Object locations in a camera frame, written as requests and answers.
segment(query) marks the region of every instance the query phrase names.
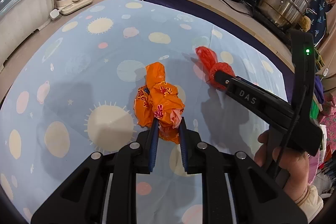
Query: crumpled orange bag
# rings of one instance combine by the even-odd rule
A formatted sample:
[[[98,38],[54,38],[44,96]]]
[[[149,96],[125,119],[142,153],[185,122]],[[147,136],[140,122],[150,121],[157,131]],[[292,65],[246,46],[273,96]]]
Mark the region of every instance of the crumpled orange bag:
[[[205,46],[197,47],[196,54],[209,74],[210,84],[216,89],[225,90],[226,89],[225,86],[215,81],[215,73],[218,70],[221,70],[235,77],[236,75],[232,67],[228,63],[218,62],[216,53]]]
[[[146,85],[138,89],[134,111],[138,125],[151,127],[159,120],[159,137],[179,144],[179,125],[185,105],[177,96],[177,87],[167,83],[165,67],[155,62],[146,67]]]

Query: black power cord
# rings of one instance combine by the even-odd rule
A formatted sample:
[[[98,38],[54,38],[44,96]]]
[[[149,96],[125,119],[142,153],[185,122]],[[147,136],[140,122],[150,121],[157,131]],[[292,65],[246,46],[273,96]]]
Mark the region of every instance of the black power cord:
[[[293,129],[299,119],[299,115],[300,115],[300,111],[301,111],[301,108],[302,108],[302,105],[303,105],[303,101],[305,100],[305,96],[306,96],[306,92],[307,92],[307,86],[304,85],[303,86],[303,91],[302,91],[302,98],[301,98],[301,101],[300,103],[296,106],[295,108],[295,111],[294,111],[294,116],[293,116],[293,119],[291,120],[291,123],[289,124],[289,128],[286,132],[286,134],[283,136],[282,140],[281,140],[281,143],[280,143],[280,153],[278,155],[278,158],[277,158],[277,162],[276,162],[276,167],[275,167],[275,171],[274,171],[274,180],[276,179],[277,175],[278,175],[278,168],[279,168],[279,163],[280,163],[280,160],[282,158],[282,155],[284,153],[284,150],[285,148],[287,147],[288,145],[288,142],[291,138],[291,135],[292,135],[292,132],[293,132]]]
[[[244,13],[242,11],[239,11],[239,10],[236,10],[235,8],[233,8],[229,3],[226,2],[226,0],[221,0],[222,2],[224,2],[227,6],[229,6],[232,10],[240,13],[240,14],[243,14],[243,15],[246,15],[246,16],[249,16],[249,17],[252,17],[250,14],[248,13]]]

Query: blue tablecloth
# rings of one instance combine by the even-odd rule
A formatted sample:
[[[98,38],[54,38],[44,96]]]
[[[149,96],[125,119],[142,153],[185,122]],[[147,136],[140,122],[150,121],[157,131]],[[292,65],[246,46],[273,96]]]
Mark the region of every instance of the blue tablecloth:
[[[1,186],[28,220],[94,151],[136,139],[133,102],[145,66],[159,61],[177,85],[187,127],[220,151],[252,156],[268,125],[206,83],[194,52],[210,47],[236,75],[286,100],[280,71],[263,54],[192,15],[136,0],[105,0],[55,32],[20,72],[0,110]],[[153,173],[137,176],[138,223],[201,223],[201,176],[182,167],[179,145],[159,140]]]

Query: human hand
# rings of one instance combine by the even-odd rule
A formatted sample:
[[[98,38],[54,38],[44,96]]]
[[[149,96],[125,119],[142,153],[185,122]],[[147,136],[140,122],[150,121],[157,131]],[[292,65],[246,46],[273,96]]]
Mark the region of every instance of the human hand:
[[[268,130],[258,137],[258,142],[263,145],[259,148],[254,156],[254,161],[261,167],[266,161]],[[280,147],[273,150],[272,157],[277,161]],[[279,166],[290,173],[290,177],[283,188],[285,193],[293,200],[299,199],[305,192],[308,185],[309,161],[308,154],[304,154],[285,148]]]

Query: metal bolt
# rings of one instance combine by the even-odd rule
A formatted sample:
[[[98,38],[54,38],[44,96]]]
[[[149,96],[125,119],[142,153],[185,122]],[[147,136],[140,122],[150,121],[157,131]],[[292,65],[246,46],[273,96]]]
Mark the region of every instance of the metal bolt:
[[[197,144],[197,147],[199,149],[206,149],[208,147],[208,145],[204,142],[200,142],[200,143]]]
[[[236,157],[240,160],[243,160],[243,159],[246,158],[246,153],[243,152],[243,151],[239,151],[239,152],[236,153]]]
[[[99,159],[100,156],[101,156],[101,154],[100,154],[99,152],[93,152],[93,153],[91,154],[91,158],[92,158],[93,160],[97,160],[97,159]]]
[[[129,147],[130,147],[131,149],[138,149],[138,148],[140,147],[140,144],[137,143],[137,142],[134,142],[134,143],[131,143],[131,144],[129,145]]]

